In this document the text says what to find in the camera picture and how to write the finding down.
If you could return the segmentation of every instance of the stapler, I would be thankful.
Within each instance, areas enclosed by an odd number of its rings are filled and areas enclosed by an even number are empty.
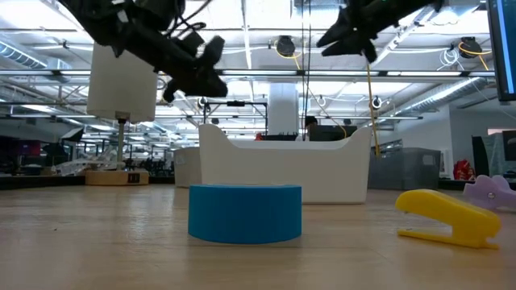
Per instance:
[[[498,248],[498,245],[489,243],[486,239],[496,236],[501,227],[500,218],[487,209],[429,189],[402,193],[396,200],[396,209],[435,219],[452,228],[451,236],[416,230],[398,230],[398,235],[476,249]]]
[[[506,206],[516,209],[516,192],[503,176],[478,176],[474,184],[464,186],[469,202],[484,209]]]

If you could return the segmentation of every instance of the yellow stapler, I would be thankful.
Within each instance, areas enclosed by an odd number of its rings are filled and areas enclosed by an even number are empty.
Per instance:
[[[498,248],[498,245],[489,243],[486,239],[496,236],[500,230],[500,218],[487,209],[429,189],[410,190],[402,193],[396,200],[396,208],[435,219],[450,225],[452,229],[451,236],[415,230],[398,230],[398,235],[477,249]]]

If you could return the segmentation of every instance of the blue tape roll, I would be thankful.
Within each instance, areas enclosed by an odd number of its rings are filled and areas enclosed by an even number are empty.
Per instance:
[[[301,186],[190,186],[188,233],[195,238],[261,244],[296,238],[301,227]]]

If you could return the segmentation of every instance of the ceiling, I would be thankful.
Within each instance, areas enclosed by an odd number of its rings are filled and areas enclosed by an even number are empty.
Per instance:
[[[292,0],[214,0],[205,10],[191,19],[191,23],[204,22],[206,29],[199,34],[205,41],[209,41],[215,35],[220,35],[226,40],[223,58],[217,64],[220,69],[282,69],[295,70],[297,65],[292,59],[284,59],[277,55],[274,44],[279,35],[290,35],[298,46],[298,52],[302,53],[303,40],[310,42],[310,69],[321,70],[364,70],[366,61],[362,56],[332,56],[322,57],[321,49],[315,47],[317,40],[326,29],[333,24],[338,12],[337,6],[329,6],[325,9],[314,9],[311,16],[305,11],[304,20],[293,9]],[[314,0],[318,2],[338,2],[339,0]],[[80,28],[73,16],[62,6],[52,6],[53,0],[0,0],[0,41],[8,41],[9,44],[34,56],[39,60],[56,58],[70,65],[71,69],[90,69],[93,40]],[[480,5],[481,1],[469,1]],[[202,1],[187,1],[184,15],[190,15],[200,7]],[[382,31],[374,40],[379,53],[382,48],[392,42],[394,38],[403,34],[403,30],[409,27],[420,11],[405,17],[400,21],[400,27],[389,27]],[[464,36],[473,36],[486,51],[490,50],[488,17],[485,10],[475,10],[456,17],[455,15],[442,15],[431,21],[422,22],[420,27],[403,34],[399,44],[391,47],[392,51],[386,53],[385,58],[372,64],[373,70],[390,71],[447,71],[447,70],[482,70],[481,62],[476,59],[459,58],[461,68],[457,62],[444,66],[444,50],[451,44],[460,42]],[[248,26],[248,32],[244,31],[243,24]],[[62,47],[63,42],[69,49]],[[308,49],[304,54],[304,61],[299,57],[299,64],[304,69],[308,68]],[[485,56],[489,69],[493,69],[492,55]],[[27,69],[12,60],[0,57],[1,69]],[[27,97],[34,101],[54,99],[59,95],[58,87],[54,85],[41,85],[42,81],[34,82],[31,77],[11,77],[11,81],[17,81],[30,89],[41,92],[46,97],[38,98],[37,93],[28,94]],[[82,81],[85,85],[70,85],[61,88],[61,95],[68,96],[67,101],[72,103],[86,103],[88,95],[88,77],[78,77],[74,80]],[[374,81],[372,93],[384,100],[384,106],[397,106],[409,101],[429,89],[440,85],[443,81],[421,78],[420,82],[391,79],[388,81]],[[238,99],[256,102],[266,102],[269,93],[268,79],[256,80],[252,77],[228,79],[228,99]],[[295,80],[299,90],[302,90],[301,80]],[[335,78],[328,81],[321,79],[310,82],[310,89],[314,95],[324,98],[324,107],[331,115],[368,115],[368,84],[364,78],[355,81],[339,81]],[[468,97],[475,100],[482,97]],[[4,101],[11,101],[2,96]],[[196,114],[197,97],[189,97],[186,100],[175,101],[173,106],[157,106],[156,115],[165,114]],[[156,101],[160,101],[160,92],[156,95]],[[315,100],[310,100],[309,114],[323,115]],[[85,112],[84,106],[69,106],[66,108],[77,112]],[[227,108],[221,107],[220,114],[253,114],[253,108]],[[180,120],[178,118],[158,118],[156,125],[167,130],[170,134],[186,135],[195,134],[195,125],[192,120]],[[221,120],[220,126],[226,128],[256,128],[257,131],[264,127],[262,118],[248,120]],[[235,131],[235,138],[244,138]],[[245,134],[254,134],[250,130]]]

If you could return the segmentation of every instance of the white wall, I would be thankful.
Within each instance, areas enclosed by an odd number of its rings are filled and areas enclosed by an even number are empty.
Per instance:
[[[516,129],[516,120],[498,110],[452,110],[450,116],[454,162],[466,159],[474,164],[471,137],[487,136],[488,129]]]
[[[64,123],[52,123],[46,119],[37,119],[36,125],[29,125],[25,120],[0,120],[0,136],[57,142],[61,136],[77,128]]]
[[[419,147],[447,151],[447,168],[453,169],[452,130],[449,106],[439,108],[439,112],[422,114],[423,120],[401,121],[392,132],[379,132],[378,142],[387,143],[403,140],[403,147]]]

